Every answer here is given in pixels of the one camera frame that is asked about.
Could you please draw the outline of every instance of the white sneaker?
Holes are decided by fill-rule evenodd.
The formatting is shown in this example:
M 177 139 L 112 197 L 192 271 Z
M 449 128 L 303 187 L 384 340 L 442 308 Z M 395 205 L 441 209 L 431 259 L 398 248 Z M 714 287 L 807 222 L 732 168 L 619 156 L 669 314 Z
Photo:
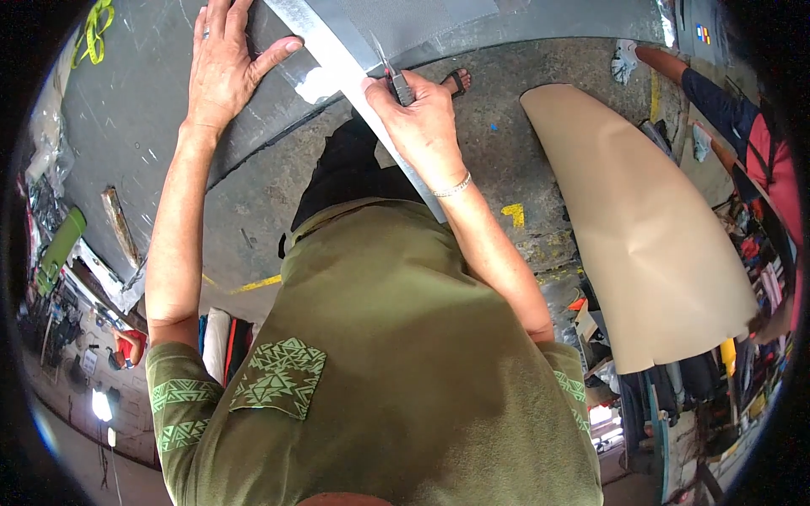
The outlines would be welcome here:
M 692 124 L 692 137 L 695 141 L 695 160 L 703 163 L 711 151 L 711 135 L 703 129 L 699 121 L 695 121 Z
M 610 68 L 617 83 L 627 86 L 630 73 L 638 67 L 637 46 L 632 40 L 619 39 L 616 41 L 616 51 L 613 52 Z

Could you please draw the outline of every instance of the long metal straightedge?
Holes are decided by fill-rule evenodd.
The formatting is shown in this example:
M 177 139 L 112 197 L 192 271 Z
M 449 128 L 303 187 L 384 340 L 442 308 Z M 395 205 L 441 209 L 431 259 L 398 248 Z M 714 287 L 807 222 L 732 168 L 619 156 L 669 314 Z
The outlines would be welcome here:
M 369 124 L 386 147 L 394 161 L 405 172 L 408 180 L 419 192 L 436 220 L 445 223 L 447 218 L 439 201 L 430 192 L 422 178 L 397 152 L 380 117 L 369 106 L 360 83 L 367 77 L 360 63 L 349 53 L 340 39 L 326 26 L 305 0 L 264 0 L 268 7 L 298 36 L 304 38 L 307 50 L 338 83 L 340 91 L 352 103 L 357 112 Z

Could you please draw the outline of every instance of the black sandal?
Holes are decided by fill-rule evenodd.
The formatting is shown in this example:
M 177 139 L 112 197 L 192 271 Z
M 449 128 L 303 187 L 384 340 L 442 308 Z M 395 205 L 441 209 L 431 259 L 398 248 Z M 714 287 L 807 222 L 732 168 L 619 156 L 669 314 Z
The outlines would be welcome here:
M 470 76 L 470 86 L 472 86 L 472 74 L 470 74 L 469 69 L 456 69 L 456 70 L 453 70 L 452 72 L 450 72 L 450 73 L 449 73 L 449 74 L 448 74 L 448 75 L 447 75 L 447 76 L 446 76 L 446 77 L 445 77 L 445 78 L 442 80 L 442 82 L 444 83 L 444 82 L 447 80 L 447 78 L 449 78 L 449 77 L 453 78 L 453 80 L 455 81 L 455 83 L 456 83 L 456 87 L 458 88 L 458 91 L 457 91 L 457 92 L 455 92 L 455 93 L 454 93 L 454 94 L 451 96 L 451 98 L 452 98 L 453 100 L 455 100 L 457 97 L 460 97 L 461 95 L 464 95 L 465 93 L 467 93 L 467 90 L 466 90 L 466 89 L 464 89 L 464 84 L 461 82 L 461 76 L 460 76 L 460 75 L 458 75 L 458 72 L 459 72 L 460 70 L 466 70 L 466 71 L 467 71 L 467 74 Z

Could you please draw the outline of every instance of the red shirt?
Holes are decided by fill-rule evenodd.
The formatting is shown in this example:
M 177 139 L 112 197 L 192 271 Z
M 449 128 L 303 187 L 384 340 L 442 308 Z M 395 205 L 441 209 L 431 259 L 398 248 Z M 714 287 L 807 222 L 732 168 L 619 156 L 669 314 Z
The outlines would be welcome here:
M 147 335 L 143 332 L 138 330 L 125 330 L 121 332 L 122 334 L 126 334 L 131 338 L 138 339 L 141 343 L 141 358 L 143 358 L 143 352 L 147 349 Z M 118 346 L 121 347 L 121 353 L 124 354 L 124 359 L 127 359 L 131 362 L 130 353 L 132 352 L 132 343 L 127 341 L 126 339 L 119 339 Z
M 801 210 L 799 209 L 799 185 L 796 183 L 796 174 L 793 172 L 793 159 L 791 158 L 790 149 L 787 147 L 786 142 L 780 142 L 776 145 L 774 167 L 769 183 L 762 170 L 762 164 L 759 162 L 757 155 L 754 154 L 753 149 L 751 149 L 751 146 L 754 146 L 759 151 L 762 159 L 768 163 L 770 160 L 770 132 L 761 113 L 754 118 L 748 142 L 748 153 L 746 153 L 748 175 L 759 183 L 768 194 L 770 201 L 776 208 L 776 212 L 782 219 L 782 223 L 787 228 L 787 234 L 796 244 L 796 248 L 801 251 L 804 237 L 802 236 Z M 791 326 L 793 329 L 796 328 L 799 321 L 802 271 L 802 259 L 799 258 L 796 262 L 796 296 L 793 303 Z

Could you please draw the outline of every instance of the olive green shirt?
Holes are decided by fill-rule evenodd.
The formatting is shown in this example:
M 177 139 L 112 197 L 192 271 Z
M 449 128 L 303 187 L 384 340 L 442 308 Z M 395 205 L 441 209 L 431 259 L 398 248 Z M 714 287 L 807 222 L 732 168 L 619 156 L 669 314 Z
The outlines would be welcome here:
M 186 345 L 149 351 L 176 504 L 602 503 L 578 353 L 535 345 L 427 207 L 353 202 L 295 239 L 226 389 Z

